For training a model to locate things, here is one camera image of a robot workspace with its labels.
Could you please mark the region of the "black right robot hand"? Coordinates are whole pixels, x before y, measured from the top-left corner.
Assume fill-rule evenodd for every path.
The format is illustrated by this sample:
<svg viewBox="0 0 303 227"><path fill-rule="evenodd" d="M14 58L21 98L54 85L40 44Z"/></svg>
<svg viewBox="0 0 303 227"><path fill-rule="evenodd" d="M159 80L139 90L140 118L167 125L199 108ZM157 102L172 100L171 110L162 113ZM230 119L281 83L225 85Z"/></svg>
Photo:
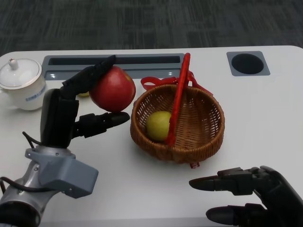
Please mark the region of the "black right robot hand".
<svg viewBox="0 0 303 227"><path fill-rule="evenodd" d="M240 167L197 178L189 185L202 191L229 191L235 196L256 194L262 204L211 208L206 217L215 223L239 227L301 227L303 200L276 170L268 166Z"/></svg>

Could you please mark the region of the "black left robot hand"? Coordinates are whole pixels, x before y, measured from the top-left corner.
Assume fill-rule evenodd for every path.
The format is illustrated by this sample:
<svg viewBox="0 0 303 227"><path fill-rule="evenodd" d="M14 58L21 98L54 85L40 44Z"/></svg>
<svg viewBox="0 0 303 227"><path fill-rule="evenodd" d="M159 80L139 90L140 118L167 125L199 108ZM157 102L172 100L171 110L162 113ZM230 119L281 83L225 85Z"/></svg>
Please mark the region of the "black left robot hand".
<svg viewBox="0 0 303 227"><path fill-rule="evenodd" d="M40 124L41 145L67 148L73 138L92 137L130 120L129 114L125 112L102 115L90 113L81 116L79 121L75 120L79 109L76 96L95 88L115 61L116 56L109 56L64 81L61 88L49 89L45 93Z"/></svg>

